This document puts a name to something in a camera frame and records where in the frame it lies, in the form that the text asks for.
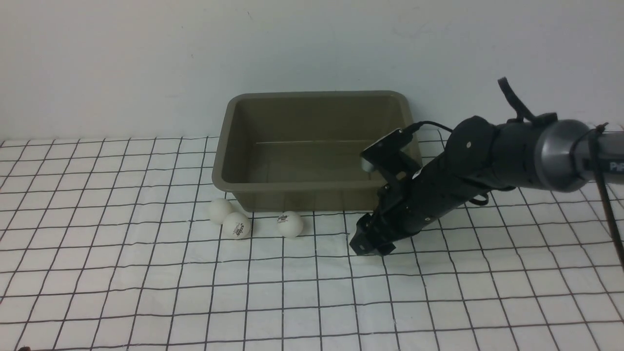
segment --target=cable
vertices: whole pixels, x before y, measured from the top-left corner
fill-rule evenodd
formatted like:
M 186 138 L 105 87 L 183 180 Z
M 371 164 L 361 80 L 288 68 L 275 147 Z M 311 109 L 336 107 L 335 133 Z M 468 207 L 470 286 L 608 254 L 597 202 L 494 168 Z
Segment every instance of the cable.
M 615 251 L 620 259 L 620 264 L 624 269 L 624 245 L 622 244 L 622 237 L 618 230 L 618 224 L 615 222 L 615 216 L 613 215 L 613 208 L 611 207 L 611 200 L 609 199 L 609 193 L 607 192 L 607 186 L 605 185 L 605 178 L 602 173 L 602 169 L 598 165 L 598 136 L 605 131 L 607 124 L 601 124 L 589 133 L 589 153 L 590 164 L 593 169 L 593 175 L 596 179 L 596 185 L 598 186 L 598 192 L 600 193 L 600 199 L 602 200 L 602 207 L 605 209 L 605 215 L 607 217 L 607 226 L 611 232 L 611 239 L 613 245 L 615 245 Z
M 432 121 L 422 121 L 422 122 L 416 122 L 416 123 L 410 124 L 409 126 L 405 127 L 404 131 L 410 134 L 413 134 L 425 124 L 436 126 L 440 129 L 444 129 L 447 132 L 453 133 L 453 130 L 451 128 L 448 128 L 447 126 L 443 124 L 439 124 L 438 122 L 432 122 Z

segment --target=white ping pong ball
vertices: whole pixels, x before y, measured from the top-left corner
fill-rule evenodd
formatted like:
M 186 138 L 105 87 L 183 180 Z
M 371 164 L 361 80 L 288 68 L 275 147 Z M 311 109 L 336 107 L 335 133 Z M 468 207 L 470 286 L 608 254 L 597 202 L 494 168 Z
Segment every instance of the white ping pong ball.
M 277 218 L 277 230 L 283 237 L 294 238 L 303 231 L 303 219 L 293 211 L 286 211 Z
M 218 225 L 223 224 L 225 217 L 232 212 L 234 212 L 234 207 L 226 199 L 212 200 L 208 204 L 208 219 Z
M 221 233 L 229 239 L 243 239 L 249 236 L 251 221 L 239 212 L 232 212 L 225 217 Z

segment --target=white grid mat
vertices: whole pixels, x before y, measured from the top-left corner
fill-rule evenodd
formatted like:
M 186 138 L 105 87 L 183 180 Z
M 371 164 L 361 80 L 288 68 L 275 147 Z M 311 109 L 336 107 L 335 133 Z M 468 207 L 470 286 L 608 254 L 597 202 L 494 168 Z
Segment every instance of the white grid mat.
M 420 132 L 424 156 L 442 151 Z M 622 350 L 624 274 L 594 184 L 495 192 L 397 243 L 362 213 L 221 239 L 217 139 L 4 142 L 0 350 Z M 619 224 L 624 187 L 610 186 Z

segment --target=white wall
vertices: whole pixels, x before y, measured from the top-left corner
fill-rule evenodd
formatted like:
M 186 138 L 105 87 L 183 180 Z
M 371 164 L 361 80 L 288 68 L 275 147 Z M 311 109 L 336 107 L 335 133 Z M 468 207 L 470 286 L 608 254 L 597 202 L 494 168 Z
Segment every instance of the white wall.
M 0 139 L 215 135 L 244 92 L 392 89 L 415 119 L 621 121 L 622 0 L 3 0 Z

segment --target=plastic bin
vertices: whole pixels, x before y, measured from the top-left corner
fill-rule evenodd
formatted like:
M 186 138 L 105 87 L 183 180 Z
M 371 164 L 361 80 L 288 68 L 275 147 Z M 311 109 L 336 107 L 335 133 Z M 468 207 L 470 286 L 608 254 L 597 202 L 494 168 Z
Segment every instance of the plastic bin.
M 373 210 L 385 182 L 359 153 L 412 123 L 393 91 L 279 92 L 232 99 L 212 180 L 247 211 Z M 422 164 L 416 137 L 408 147 Z

